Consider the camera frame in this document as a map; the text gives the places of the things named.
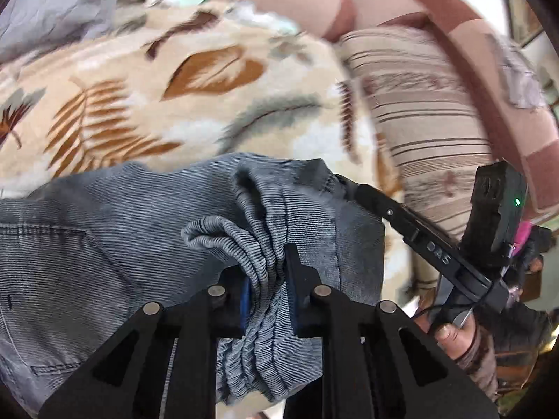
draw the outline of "pink object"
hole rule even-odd
[[[518,229],[516,230],[516,235],[514,236],[514,250],[513,255],[516,255],[526,240],[528,236],[530,236],[530,232],[532,231],[533,224],[529,221],[521,221]]]

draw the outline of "striped denim fabric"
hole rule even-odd
[[[322,160],[232,154],[157,173],[128,163],[0,200],[0,374],[33,415],[135,310],[186,302],[241,265],[247,335],[218,347],[217,400],[270,400],[321,375],[289,320],[283,246],[351,299],[379,300],[384,226]]]

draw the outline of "gray feather print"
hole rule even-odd
[[[315,94],[256,100],[225,128],[223,136],[217,140],[222,144],[219,154],[233,151],[253,135],[265,133],[275,127],[292,126],[302,118],[315,117],[321,108]]]

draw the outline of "gray denim pants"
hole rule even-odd
[[[356,301],[379,300],[384,226],[322,160],[217,157],[172,173],[138,164],[0,200],[0,374],[31,414],[135,310],[188,301],[239,264],[252,287],[241,340],[218,348],[217,399],[270,400],[321,375],[294,337],[283,246]]]

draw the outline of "jeans pocket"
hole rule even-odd
[[[0,312],[36,375],[74,370],[132,313],[135,288],[88,230],[0,225]]]

